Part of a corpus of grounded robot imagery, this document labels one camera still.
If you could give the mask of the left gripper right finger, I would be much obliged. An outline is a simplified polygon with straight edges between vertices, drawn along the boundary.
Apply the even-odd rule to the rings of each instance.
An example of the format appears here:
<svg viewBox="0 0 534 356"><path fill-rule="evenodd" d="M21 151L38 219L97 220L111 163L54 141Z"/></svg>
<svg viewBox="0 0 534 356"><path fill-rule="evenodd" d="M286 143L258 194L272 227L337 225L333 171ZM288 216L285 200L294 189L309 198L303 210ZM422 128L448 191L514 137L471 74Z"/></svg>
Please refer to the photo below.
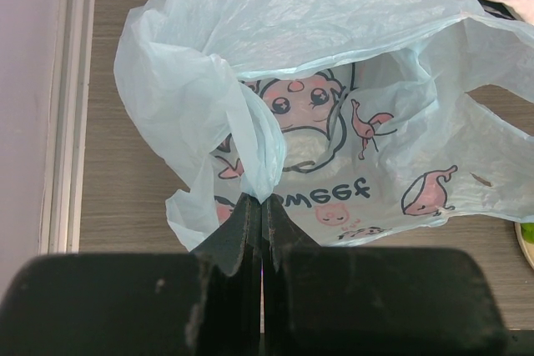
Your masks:
<svg viewBox="0 0 534 356"><path fill-rule="evenodd" d="M262 205L269 355L503 355L479 265L455 248L322 247L277 197Z"/></svg>

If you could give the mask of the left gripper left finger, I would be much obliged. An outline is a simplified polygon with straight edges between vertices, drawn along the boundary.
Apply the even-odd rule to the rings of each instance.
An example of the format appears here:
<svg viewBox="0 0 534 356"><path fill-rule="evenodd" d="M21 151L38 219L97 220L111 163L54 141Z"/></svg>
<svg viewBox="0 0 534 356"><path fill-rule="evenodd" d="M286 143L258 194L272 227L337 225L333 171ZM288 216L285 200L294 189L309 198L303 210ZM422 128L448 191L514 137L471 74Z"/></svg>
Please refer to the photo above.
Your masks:
<svg viewBox="0 0 534 356"><path fill-rule="evenodd" d="M255 355L261 208L249 196L189 253L70 253L23 266L4 355Z"/></svg>

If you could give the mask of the light blue plastic bag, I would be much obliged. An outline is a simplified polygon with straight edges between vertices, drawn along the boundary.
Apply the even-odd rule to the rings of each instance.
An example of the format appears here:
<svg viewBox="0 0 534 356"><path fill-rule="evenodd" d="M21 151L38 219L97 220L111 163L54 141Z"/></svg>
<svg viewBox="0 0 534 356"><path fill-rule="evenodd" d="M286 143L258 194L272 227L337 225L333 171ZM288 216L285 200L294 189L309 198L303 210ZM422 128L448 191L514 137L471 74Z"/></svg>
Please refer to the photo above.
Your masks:
<svg viewBox="0 0 534 356"><path fill-rule="evenodd" d="M471 97L533 99L533 28L477 0L148 0L114 62L146 143L185 183L200 245L247 193L317 243L480 214L533 220L533 139Z"/></svg>

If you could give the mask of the green fake fruit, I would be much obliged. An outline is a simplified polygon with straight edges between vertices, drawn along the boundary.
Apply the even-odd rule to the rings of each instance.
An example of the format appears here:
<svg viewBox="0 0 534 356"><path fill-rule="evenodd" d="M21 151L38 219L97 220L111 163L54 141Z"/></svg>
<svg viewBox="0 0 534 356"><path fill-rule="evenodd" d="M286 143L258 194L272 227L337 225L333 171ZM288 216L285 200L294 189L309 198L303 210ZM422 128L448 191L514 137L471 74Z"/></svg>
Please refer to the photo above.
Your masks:
<svg viewBox="0 0 534 356"><path fill-rule="evenodd" d="M521 223L521 236L525 242L534 244L534 223Z"/></svg>

